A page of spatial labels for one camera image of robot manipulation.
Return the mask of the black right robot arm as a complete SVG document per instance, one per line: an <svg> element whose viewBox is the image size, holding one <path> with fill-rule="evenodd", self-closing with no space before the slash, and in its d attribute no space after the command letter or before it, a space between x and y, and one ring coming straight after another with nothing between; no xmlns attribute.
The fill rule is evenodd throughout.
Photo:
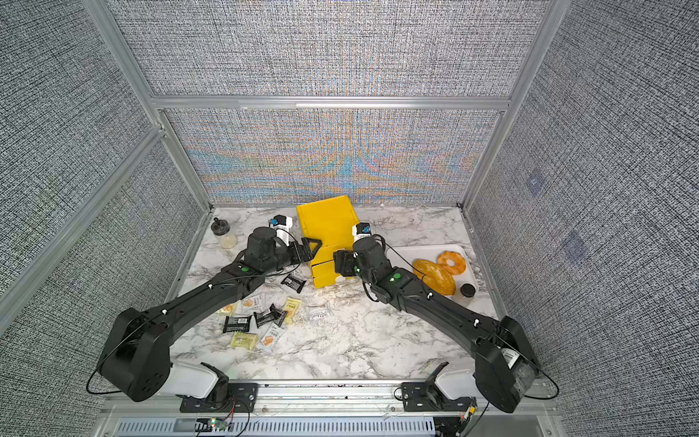
<svg viewBox="0 0 699 437"><path fill-rule="evenodd" d="M444 297L417 274L392 265L374 238L335 251L333 260L336 273L360 278L375 300L429 322L464 348L475 361L480 394L501 412L514 413L540 372L519 322L509 316L495 320Z"/></svg>

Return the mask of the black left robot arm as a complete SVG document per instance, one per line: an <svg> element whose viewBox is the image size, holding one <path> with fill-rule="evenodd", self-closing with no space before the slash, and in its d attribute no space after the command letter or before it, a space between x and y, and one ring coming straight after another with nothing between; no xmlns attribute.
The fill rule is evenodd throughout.
<svg viewBox="0 0 699 437"><path fill-rule="evenodd" d="M206 363L174 363L171 346L216 311L247 298L268 278L312 261L321 247L318 239L285 243L276 229L254 229L245 249L211 280L160 306L122 311L98 358L96 374L134 402L173 394L211 410L224 409L230 401L227 375Z"/></svg>

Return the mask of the aluminium front rail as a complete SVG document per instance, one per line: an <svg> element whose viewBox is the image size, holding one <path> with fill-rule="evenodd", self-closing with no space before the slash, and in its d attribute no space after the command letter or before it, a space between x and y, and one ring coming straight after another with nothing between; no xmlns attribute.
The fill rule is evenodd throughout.
<svg viewBox="0 0 699 437"><path fill-rule="evenodd" d="M399 415L413 414L404 411L398 399L403 382L427 382L425 380L270 380L231 381L254 382L258 398L254 411L257 415ZM553 400L544 397L547 383L535 382L531 397L525 397L513 414L560 415ZM182 397L172 394L156 394L143 402L133 402L126 395L107 395L104 412L130 413L180 413ZM455 414L441 412L438 415Z"/></svg>

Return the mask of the yellow cookie packet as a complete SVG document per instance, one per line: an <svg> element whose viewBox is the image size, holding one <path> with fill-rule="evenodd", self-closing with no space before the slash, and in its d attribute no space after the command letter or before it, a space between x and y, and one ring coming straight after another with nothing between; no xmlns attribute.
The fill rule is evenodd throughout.
<svg viewBox="0 0 699 437"><path fill-rule="evenodd" d="M236 313L236 309L238 307L238 304L234 302L233 304L229 304L217 311L219 315L223 316L232 316Z"/></svg>
<svg viewBox="0 0 699 437"><path fill-rule="evenodd" d="M233 349L245 349L253 351L258 344L258 334L248 332L235 332L230 342Z"/></svg>
<svg viewBox="0 0 699 437"><path fill-rule="evenodd" d="M302 300L297 298L288 297L285 301L282 311L286 313L284 322L287 325L291 325L295 321L295 316L298 313L300 307L302 306Z"/></svg>

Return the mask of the crumb-coated oval bread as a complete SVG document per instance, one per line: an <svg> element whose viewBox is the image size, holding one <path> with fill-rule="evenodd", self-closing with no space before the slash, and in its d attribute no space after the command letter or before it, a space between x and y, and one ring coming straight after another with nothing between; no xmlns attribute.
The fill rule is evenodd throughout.
<svg viewBox="0 0 699 437"><path fill-rule="evenodd" d="M445 269L432 261L418 259L413 263L413 273L429 288L444 296L453 296L456 282Z"/></svg>

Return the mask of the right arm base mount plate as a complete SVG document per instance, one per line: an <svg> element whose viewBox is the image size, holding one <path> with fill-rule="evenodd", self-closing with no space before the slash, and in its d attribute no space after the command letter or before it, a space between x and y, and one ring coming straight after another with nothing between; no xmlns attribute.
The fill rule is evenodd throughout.
<svg viewBox="0 0 699 437"><path fill-rule="evenodd" d="M477 406L473 397L448 398L431 382L403 382L398 399L409 413L466 412Z"/></svg>

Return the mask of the glass jar black lid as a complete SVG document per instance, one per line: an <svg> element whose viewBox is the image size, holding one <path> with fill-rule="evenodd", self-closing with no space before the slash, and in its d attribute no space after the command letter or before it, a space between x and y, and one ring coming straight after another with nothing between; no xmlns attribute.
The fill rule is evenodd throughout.
<svg viewBox="0 0 699 437"><path fill-rule="evenodd" d="M466 299L471 299L475 296L477 293L477 289L473 284L470 283L464 283L460 287L460 293L464 298Z"/></svg>
<svg viewBox="0 0 699 437"><path fill-rule="evenodd" d="M231 226L227 220L223 218L213 218L210 229L222 249L233 249L237 245L237 236L231 230Z"/></svg>

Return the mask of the aluminium enclosure frame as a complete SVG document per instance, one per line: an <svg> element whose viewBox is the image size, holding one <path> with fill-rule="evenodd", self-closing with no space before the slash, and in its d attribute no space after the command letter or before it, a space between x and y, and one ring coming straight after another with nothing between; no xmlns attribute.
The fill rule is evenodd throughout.
<svg viewBox="0 0 699 437"><path fill-rule="evenodd" d="M12 324L48 276L67 256L93 220L120 191L140 162L154 145L163 141L167 152L186 182L200 209L209 212L212 204L200 177L187 157L184 147L170 122L162 115L164 109L489 109L499 110L493 135L484 149L468 182L461 211L468 213L486 179L493 162L506 139L516 114L544 61L545 55L567 13L570 2L551 1L545 11L529 52L524 58L513 91L506 98L479 97L269 97L269 96L157 96L138 66L133 52L118 28L114 16L102 1L85 1L83 7L116 60L122 76L132 88L151 128L138 145L101 182L84 204L56 233L50 243L18 276L1 297L1 329Z"/></svg>

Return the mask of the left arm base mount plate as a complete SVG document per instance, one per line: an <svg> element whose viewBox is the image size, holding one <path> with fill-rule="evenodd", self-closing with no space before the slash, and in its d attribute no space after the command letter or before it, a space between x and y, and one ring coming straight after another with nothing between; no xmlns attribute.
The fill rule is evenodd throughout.
<svg viewBox="0 0 699 437"><path fill-rule="evenodd" d="M183 397L179 411L181 413L224 413L232 409L252 413L258 398L258 388L254 382L234 382L215 387L212 393L203 399Z"/></svg>

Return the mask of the white cookie packet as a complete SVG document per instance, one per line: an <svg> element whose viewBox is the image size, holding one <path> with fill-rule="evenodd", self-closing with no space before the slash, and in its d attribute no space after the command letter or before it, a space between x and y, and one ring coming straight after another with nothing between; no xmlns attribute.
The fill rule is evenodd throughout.
<svg viewBox="0 0 699 437"><path fill-rule="evenodd" d="M286 328L284 326L278 326L273 324L269 326L269 329L260 337L258 341L258 348L266 353L272 353L279 342L280 338L286 333Z"/></svg>
<svg viewBox="0 0 699 437"><path fill-rule="evenodd" d="M264 292L247 296L240 301L240 313L251 315L261 312L266 308L266 294Z"/></svg>
<svg viewBox="0 0 699 437"><path fill-rule="evenodd" d="M311 322L319 322L331 317L332 310L327 305L307 307L307 315Z"/></svg>

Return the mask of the black cookie packet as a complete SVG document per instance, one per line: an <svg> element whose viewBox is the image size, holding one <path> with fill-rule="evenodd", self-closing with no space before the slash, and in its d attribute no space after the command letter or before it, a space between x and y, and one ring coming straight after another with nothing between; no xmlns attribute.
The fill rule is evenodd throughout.
<svg viewBox="0 0 699 437"><path fill-rule="evenodd" d="M223 333L249 333L251 326L251 316L226 316L223 326Z"/></svg>
<svg viewBox="0 0 699 437"><path fill-rule="evenodd" d="M278 318L280 318L281 315L282 311L277 309L274 304L271 304L271 306L269 306L269 309L266 312L255 311L253 313L253 318L256 322L256 326L258 328L261 328L266 324L276 322L276 320L278 320Z"/></svg>
<svg viewBox="0 0 699 437"><path fill-rule="evenodd" d="M277 327L281 327L285 323L285 320L287 319L288 315L288 311L281 311L278 314L278 317L274 320L274 325Z"/></svg>
<svg viewBox="0 0 699 437"><path fill-rule="evenodd" d="M281 281L281 284L300 294L305 287L306 280L289 274Z"/></svg>

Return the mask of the glass jar black lid right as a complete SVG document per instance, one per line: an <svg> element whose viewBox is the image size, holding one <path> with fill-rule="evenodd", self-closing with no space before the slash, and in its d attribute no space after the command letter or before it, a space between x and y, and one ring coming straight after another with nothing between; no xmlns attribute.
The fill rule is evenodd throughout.
<svg viewBox="0 0 699 437"><path fill-rule="evenodd" d="M471 299L475 296L477 293L477 289L473 284L470 283L464 283L460 287L460 293L464 298L466 299Z"/></svg>

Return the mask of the yellow plastic drawer cabinet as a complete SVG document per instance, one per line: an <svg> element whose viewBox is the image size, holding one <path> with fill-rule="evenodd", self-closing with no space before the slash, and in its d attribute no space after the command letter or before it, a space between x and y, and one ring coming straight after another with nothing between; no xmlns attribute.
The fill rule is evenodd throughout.
<svg viewBox="0 0 699 437"><path fill-rule="evenodd" d="M354 242L352 229L360 223L348 196L328 198L297 207L303 236L320 240L320 249L311 261L311 276L316 289L334 285L340 274L335 271L333 254L348 251Z"/></svg>

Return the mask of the white plastic tray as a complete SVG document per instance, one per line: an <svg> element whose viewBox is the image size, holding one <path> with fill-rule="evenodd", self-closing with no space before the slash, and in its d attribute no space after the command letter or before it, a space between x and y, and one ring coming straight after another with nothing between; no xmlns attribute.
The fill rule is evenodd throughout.
<svg viewBox="0 0 699 437"><path fill-rule="evenodd" d="M466 253L463 248L460 246L457 246L455 244L451 245L431 245L431 246L412 246L412 247L398 247L394 249L387 249L387 257L390 260L391 264L394 267L398 268L404 268L407 269L407 271L413 273L413 265L412 263L415 260L418 259L423 259L423 260L429 260L437 264L437 258L438 256L443 253L444 251L456 251L460 253L460 255L464 256L467 262L467 269L465 273L462 273L461 275L458 276L453 276L455 282L456 282L456 291L455 295L453 296L445 296L447 298L451 299L461 299L464 298L464 296L461 295L460 293L460 287L464 283L470 283L473 284L477 291L479 290L477 281L475 279L474 273L473 273L473 268L469 264Z"/></svg>

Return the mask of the glass jar black lid left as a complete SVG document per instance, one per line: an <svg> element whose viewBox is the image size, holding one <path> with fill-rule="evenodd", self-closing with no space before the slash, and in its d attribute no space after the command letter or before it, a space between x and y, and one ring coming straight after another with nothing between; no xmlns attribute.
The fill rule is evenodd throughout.
<svg viewBox="0 0 699 437"><path fill-rule="evenodd" d="M237 245L237 236L231 230L231 226L227 220L223 218L213 218L210 229L222 249L233 249Z"/></svg>

